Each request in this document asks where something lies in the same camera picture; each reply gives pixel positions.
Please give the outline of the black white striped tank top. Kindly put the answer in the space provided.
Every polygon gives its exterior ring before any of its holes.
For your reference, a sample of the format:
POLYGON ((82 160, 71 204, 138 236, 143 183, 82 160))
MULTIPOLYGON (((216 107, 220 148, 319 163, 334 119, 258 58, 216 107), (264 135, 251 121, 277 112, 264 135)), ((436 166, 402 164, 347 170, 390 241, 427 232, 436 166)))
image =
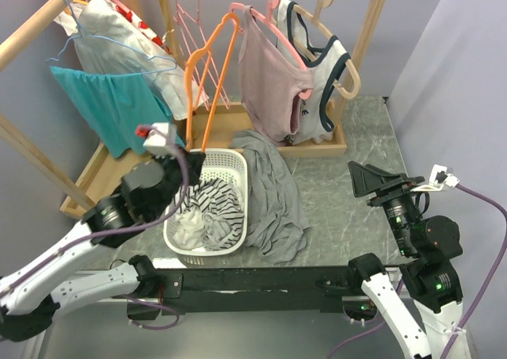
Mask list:
POLYGON ((183 213, 190 208, 198 208, 208 215, 204 245, 208 251, 221 251, 235 245, 242 234, 244 211, 234 188, 221 178, 200 181, 180 191, 174 198, 181 202, 174 214, 183 213))

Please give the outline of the grey tank top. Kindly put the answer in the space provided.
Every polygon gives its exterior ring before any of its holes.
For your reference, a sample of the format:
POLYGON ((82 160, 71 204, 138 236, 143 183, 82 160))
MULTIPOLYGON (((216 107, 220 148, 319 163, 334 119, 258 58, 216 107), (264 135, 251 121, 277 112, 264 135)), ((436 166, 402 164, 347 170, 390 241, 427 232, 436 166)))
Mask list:
POLYGON ((248 227, 245 244, 270 264, 289 262, 306 248, 311 227, 290 170, 277 147, 262 134, 242 130, 231 148, 241 149, 248 169, 248 227))

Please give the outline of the orange plastic hanger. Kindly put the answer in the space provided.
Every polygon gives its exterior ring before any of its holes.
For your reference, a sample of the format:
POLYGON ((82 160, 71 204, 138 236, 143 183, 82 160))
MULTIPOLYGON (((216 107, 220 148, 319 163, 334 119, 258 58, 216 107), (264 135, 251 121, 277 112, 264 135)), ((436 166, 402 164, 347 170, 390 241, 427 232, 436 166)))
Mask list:
POLYGON ((208 118, 205 125, 204 133, 202 136, 202 141, 200 145, 200 151, 205 152, 208 147, 208 141, 209 137, 211 135, 212 131, 212 124, 215 117, 215 112, 219 103, 220 95, 222 94, 223 90, 223 84, 225 82, 225 78, 227 76, 228 67, 231 63, 234 47, 236 45, 236 40, 238 38, 239 34, 239 27, 240 27, 240 20, 239 17, 232 13, 226 13, 222 19, 221 22, 218 23, 218 25, 215 27, 215 30, 212 32, 212 34, 209 36, 209 38, 206 40, 204 46, 202 48, 198 48, 193 53, 190 54, 188 57, 186 64, 185 64, 185 70, 184 70, 184 76, 183 81, 185 85, 185 92, 187 96, 187 118, 186 118, 186 127, 185 127, 185 146, 186 149, 189 151, 193 149, 193 116, 196 114, 198 108, 200 107, 200 101, 202 98, 202 94, 204 91, 204 84, 208 78, 208 74, 210 72, 210 67, 212 64, 212 60, 214 58, 214 43, 216 40, 220 37, 220 34, 224 29, 227 28, 227 25, 231 24, 232 31, 231 31, 231 37, 229 39, 227 52, 225 54, 222 70, 218 73, 218 78, 215 80, 215 93, 212 98, 211 104, 208 106, 208 118), (200 73, 200 81, 197 87, 197 90, 194 91, 193 89, 193 74, 194 71, 197 69, 198 63, 203 60, 204 61, 204 68, 202 72, 200 73))

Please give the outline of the mauve tank top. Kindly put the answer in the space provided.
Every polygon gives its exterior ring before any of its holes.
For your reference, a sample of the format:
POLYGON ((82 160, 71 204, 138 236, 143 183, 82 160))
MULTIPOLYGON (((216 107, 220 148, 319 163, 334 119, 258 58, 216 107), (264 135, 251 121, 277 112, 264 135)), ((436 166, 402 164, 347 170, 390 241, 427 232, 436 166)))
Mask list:
POLYGON ((276 145, 299 130, 299 96, 310 87, 312 74, 290 63, 261 31, 245 9, 246 42, 238 63, 241 101, 254 128, 276 145))

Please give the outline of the thick pink plastic hanger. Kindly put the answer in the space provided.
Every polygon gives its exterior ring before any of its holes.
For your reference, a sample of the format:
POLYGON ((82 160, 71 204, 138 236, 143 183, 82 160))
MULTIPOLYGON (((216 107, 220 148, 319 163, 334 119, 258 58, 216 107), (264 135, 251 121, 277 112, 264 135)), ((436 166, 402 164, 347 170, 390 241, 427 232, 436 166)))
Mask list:
MULTIPOLYGON (((242 14, 242 19, 244 21, 246 21, 247 16, 245 16, 244 13, 245 13, 245 9, 248 8, 248 10, 249 10, 249 12, 251 14, 251 17, 254 18, 254 20, 259 20, 262 23, 264 23, 265 26, 272 33, 274 33, 274 35, 277 37, 277 39, 279 41, 281 41, 282 44, 284 44, 284 46, 287 48, 287 50, 292 54, 292 57, 295 59, 295 61, 298 64, 299 69, 301 70, 301 72, 310 73, 310 71, 308 70, 308 67, 306 66, 305 62, 301 59, 298 51, 294 48, 294 46, 288 40, 288 38, 277 28, 277 26, 275 25, 275 23, 273 21, 273 18, 272 18, 273 10, 276 9, 279 4, 280 4, 280 0, 269 0, 267 2, 267 6, 266 6, 266 15, 263 15, 262 13, 260 13, 259 11, 257 11, 256 9, 254 9, 251 6, 245 6, 244 4, 242 4, 240 2, 232 2, 229 5, 229 12, 232 13, 235 10, 239 11, 242 14)), ((241 29, 241 33, 243 34, 243 41, 242 41, 242 44, 240 46, 240 50, 239 50, 239 54, 238 54, 238 62, 239 63, 241 63, 241 61, 242 61, 243 52, 244 52, 243 51, 244 50, 244 46, 243 45, 246 42, 246 36, 245 36, 246 34, 245 34, 245 32, 244 32, 244 30, 243 30, 242 27, 240 27, 240 29, 241 29)), ((312 85, 310 87, 307 87, 306 89, 301 90, 298 93, 299 98, 301 98, 303 100, 307 100, 311 96, 311 92, 312 92, 313 88, 314 88, 314 85, 313 85, 313 82, 312 82, 312 85)))

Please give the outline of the thin pink wire hanger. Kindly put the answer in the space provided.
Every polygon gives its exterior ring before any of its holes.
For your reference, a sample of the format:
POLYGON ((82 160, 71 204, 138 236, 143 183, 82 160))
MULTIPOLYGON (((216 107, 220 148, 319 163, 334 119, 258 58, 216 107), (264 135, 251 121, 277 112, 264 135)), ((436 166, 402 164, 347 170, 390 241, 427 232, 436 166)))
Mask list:
MULTIPOLYGON (((190 57, 190 55, 197 50, 198 44, 194 38, 194 35, 191 33, 191 28, 189 27, 187 21, 191 21, 198 29, 201 34, 201 39, 205 43, 206 37, 204 36, 203 29, 200 23, 200 0, 197 0, 197 13, 196 18, 190 15, 180 4, 178 0, 174 0, 176 15, 174 16, 174 20, 179 28, 182 43, 180 44, 181 53, 184 58, 184 66, 186 64, 186 59, 190 57)), ((193 82, 195 82, 196 87, 200 84, 204 84, 203 79, 201 78, 201 74, 199 74, 197 70, 197 66, 193 71, 193 82)), ((206 94, 204 88, 201 90, 201 94, 197 96, 200 99, 200 105, 204 105, 206 109, 209 109, 209 96, 206 94)))

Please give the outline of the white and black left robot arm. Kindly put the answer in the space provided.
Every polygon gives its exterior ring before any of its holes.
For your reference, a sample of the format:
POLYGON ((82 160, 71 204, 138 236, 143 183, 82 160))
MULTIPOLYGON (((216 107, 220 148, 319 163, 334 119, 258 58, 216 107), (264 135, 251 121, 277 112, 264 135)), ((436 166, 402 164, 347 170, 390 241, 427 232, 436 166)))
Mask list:
POLYGON ((178 209, 198 183, 206 155, 177 150, 134 166, 69 233, 24 268, 1 279, 1 337, 23 342, 47 330, 56 316, 115 296, 153 295, 161 277, 136 255, 114 269, 75 279, 87 262, 120 247, 178 209))

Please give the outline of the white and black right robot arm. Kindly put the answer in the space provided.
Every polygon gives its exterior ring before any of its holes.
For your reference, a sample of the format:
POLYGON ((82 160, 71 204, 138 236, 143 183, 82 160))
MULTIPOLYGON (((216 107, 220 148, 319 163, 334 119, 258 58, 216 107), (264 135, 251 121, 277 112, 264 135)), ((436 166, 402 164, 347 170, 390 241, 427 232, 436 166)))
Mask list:
POLYGON ((459 326, 463 292, 451 264, 463 253, 458 224, 447 216, 425 218, 417 202, 422 195, 455 187, 458 178, 441 165, 433 166, 428 179, 390 174, 354 161, 348 168, 354 197, 369 196, 368 206, 383 209, 400 254, 410 260, 399 270, 422 323, 406 309, 386 268, 372 253, 349 261, 349 289, 373 301, 406 358, 471 357, 467 334, 459 326))

